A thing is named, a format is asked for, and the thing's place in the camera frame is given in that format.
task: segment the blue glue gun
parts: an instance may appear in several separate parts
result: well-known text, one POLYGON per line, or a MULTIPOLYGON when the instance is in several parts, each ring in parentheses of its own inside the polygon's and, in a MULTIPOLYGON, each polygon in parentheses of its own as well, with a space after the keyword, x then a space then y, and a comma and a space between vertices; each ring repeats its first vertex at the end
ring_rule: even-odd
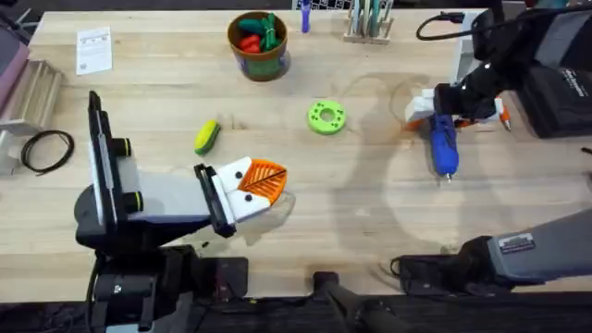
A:
POLYGON ((459 153, 456 149, 456 131, 451 115, 434 114, 430 119, 430 143, 434 168, 442 176, 452 180, 459 167, 459 153))

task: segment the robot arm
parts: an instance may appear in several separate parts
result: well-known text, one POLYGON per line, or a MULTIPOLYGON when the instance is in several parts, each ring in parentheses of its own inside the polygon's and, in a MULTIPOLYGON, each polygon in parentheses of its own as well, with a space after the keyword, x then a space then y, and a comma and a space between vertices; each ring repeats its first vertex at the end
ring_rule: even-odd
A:
POLYGON ((95 92, 89 127, 92 185, 75 206, 76 239, 102 253, 152 251, 210 225, 230 237, 237 223, 269 208, 286 184, 283 166, 250 157, 216 169, 195 166, 195 178, 139 170, 130 140, 112 137, 95 92))
MULTIPOLYGON (((586 38, 592 36, 592 6, 528 10, 496 30, 491 14, 474 22, 475 57, 481 65, 457 84, 439 84, 434 109, 469 119, 490 117, 493 100, 519 89, 532 67, 591 70, 586 38)), ((520 232, 467 241, 454 255, 404 255, 391 268, 410 294, 491 295, 516 286, 592 274, 592 210, 520 232)))
MULTIPOLYGON (((587 7, 588 11, 555 16, 552 13, 557 10, 531 9, 498 29, 474 34, 480 66, 460 82, 437 85, 435 111, 468 119, 490 117, 495 112, 493 100, 505 90, 520 88, 531 67, 592 70, 584 60, 586 36, 592 35, 592 6, 587 7)), ((492 21, 493 14, 486 11, 475 19, 473 28, 483 30, 492 21)))

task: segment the brown cup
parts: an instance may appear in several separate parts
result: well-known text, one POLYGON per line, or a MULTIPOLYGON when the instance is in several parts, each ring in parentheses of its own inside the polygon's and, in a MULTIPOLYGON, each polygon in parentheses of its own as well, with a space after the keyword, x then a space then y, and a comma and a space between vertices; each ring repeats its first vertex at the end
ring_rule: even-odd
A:
POLYGON ((276 16, 274 28, 276 36, 281 44, 275 49, 260 54, 242 52, 239 42, 249 35, 239 28, 242 19, 264 19, 269 13, 253 11, 244 13, 233 19, 228 25, 228 41, 234 56, 239 62, 240 70, 249 79, 254 81, 269 81, 282 76, 288 69, 286 47, 288 44, 288 31, 284 22, 276 16))

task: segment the blue marker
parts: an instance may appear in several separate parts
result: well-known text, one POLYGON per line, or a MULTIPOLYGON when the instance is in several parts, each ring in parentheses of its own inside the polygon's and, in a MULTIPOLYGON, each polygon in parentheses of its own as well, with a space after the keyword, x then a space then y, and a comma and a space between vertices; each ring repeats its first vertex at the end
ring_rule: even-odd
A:
POLYGON ((311 0, 302 0, 300 7, 302 12, 302 32, 306 33, 311 29, 310 15, 311 15, 311 0))

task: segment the black cable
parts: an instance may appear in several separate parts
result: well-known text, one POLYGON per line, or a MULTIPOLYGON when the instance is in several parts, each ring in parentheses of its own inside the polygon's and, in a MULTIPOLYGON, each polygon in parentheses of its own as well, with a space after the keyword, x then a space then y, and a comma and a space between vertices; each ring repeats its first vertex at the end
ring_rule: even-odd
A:
POLYGON ((104 262, 105 257, 100 253, 96 253, 96 259, 94 260, 94 265, 92 266, 91 277, 89 278, 89 285, 86 288, 86 311, 84 313, 84 324, 86 325, 86 330, 88 333, 93 333, 93 329, 91 328, 91 318, 93 316, 94 283, 96 282, 96 278, 99 276, 99 272, 101 271, 104 262))
POLYGON ((22 150, 20 151, 20 162, 27 169, 37 172, 38 173, 37 176, 41 176, 41 175, 44 175, 48 172, 52 172, 52 171, 62 167, 69 160, 69 158, 72 156, 72 154, 74 154, 74 138, 72 138, 71 135, 64 132, 63 130, 50 129, 50 130, 44 130, 44 131, 41 131, 41 132, 35 134, 32 138, 28 139, 27 142, 25 142, 25 144, 22 147, 22 150), (66 146, 68 148, 67 148, 66 152, 64 153, 64 155, 57 162, 52 164, 51 166, 43 167, 43 168, 36 168, 36 167, 32 166, 29 161, 29 156, 31 154, 31 150, 32 150, 33 146, 35 145, 35 143, 37 143, 42 138, 50 136, 50 135, 59 135, 60 139, 62 139, 62 141, 66 144, 66 146))
POLYGON ((515 23, 519 23, 519 22, 526 22, 526 21, 533 20, 533 19, 540 19, 540 18, 544 18, 544 17, 553 17, 553 16, 558 16, 561 14, 582 12, 582 11, 588 11, 588 10, 592 10, 592 5, 571 6, 571 7, 566 7, 566 8, 544 10, 544 11, 541 10, 539 12, 534 12, 533 14, 530 14, 530 15, 526 15, 526 16, 522 16, 522 17, 518 17, 518 18, 513 18, 513 19, 508 19, 508 20, 500 22, 500 23, 496 23, 496 24, 482 27, 482 28, 470 29, 468 31, 444 33, 444 34, 434 35, 434 36, 422 35, 422 30, 429 23, 431 23, 433 21, 437 21, 437 20, 454 21, 455 19, 458 18, 458 16, 460 14, 462 14, 460 12, 452 12, 452 13, 440 12, 439 15, 436 15, 432 18, 428 18, 427 20, 425 20, 419 26, 419 28, 417 28, 417 31, 415 32, 415 37, 417 37, 417 39, 420 41, 441 41, 441 40, 446 40, 446 39, 450 39, 450 38, 458 38, 458 37, 473 35, 473 34, 479 33, 479 32, 492 31, 495 29, 499 29, 501 27, 511 25, 511 24, 515 24, 515 23))

